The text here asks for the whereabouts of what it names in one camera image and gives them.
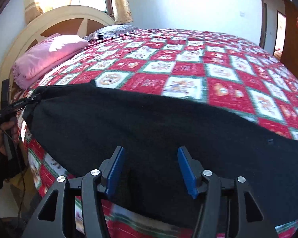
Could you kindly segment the left hand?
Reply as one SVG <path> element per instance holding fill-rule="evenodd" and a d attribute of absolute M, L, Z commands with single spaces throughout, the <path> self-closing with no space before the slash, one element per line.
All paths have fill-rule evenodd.
<path fill-rule="evenodd" d="M 0 125 L 0 152 L 4 156 L 7 155 L 5 144 L 4 144 L 4 137 L 8 136 L 6 134 L 6 131 L 10 131 L 11 138 L 15 145 L 19 143 L 19 134 L 20 134 L 17 123 L 15 121 L 5 122 Z"/>

